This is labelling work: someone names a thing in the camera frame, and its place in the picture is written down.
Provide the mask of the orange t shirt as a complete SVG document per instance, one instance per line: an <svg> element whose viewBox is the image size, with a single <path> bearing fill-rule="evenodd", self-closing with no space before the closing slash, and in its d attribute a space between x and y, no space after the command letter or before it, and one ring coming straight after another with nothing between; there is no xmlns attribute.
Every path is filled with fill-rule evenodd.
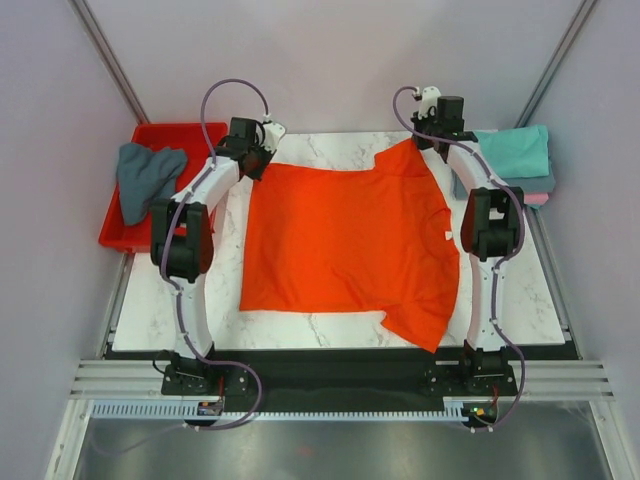
<svg viewBox="0 0 640 480"><path fill-rule="evenodd" d="M385 329L428 352L454 314L460 254L451 212L411 140L363 171L275 164L253 185L243 311L380 311Z"/></svg>

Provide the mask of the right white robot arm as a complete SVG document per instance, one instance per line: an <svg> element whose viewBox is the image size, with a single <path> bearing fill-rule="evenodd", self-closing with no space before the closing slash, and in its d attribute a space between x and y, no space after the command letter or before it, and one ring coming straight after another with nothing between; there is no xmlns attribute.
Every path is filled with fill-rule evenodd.
<svg viewBox="0 0 640 480"><path fill-rule="evenodd" d="M471 395L517 396L522 385L508 354L519 360L523 354L500 320L508 262L524 244L524 194L495 173L476 135L464 128L463 98L444 96L435 87L416 91L414 98L419 102L411 117L414 143L437 152L467 191L460 243L471 266L471 320L453 373Z"/></svg>

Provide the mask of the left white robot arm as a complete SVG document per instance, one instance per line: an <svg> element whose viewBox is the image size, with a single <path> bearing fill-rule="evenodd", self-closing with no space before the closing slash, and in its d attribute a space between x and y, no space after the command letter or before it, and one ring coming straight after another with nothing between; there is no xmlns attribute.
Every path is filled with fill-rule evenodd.
<svg viewBox="0 0 640 480"><path fill-rule="evenodd" d="M176 336L161 392L168 396L215 394L231 365L215 361L206 313L205 283L214 258L210 214L243 178L259 180L286 128L265 117L234 117L194 178L150 207L150 257L173 297Z"/></svg>

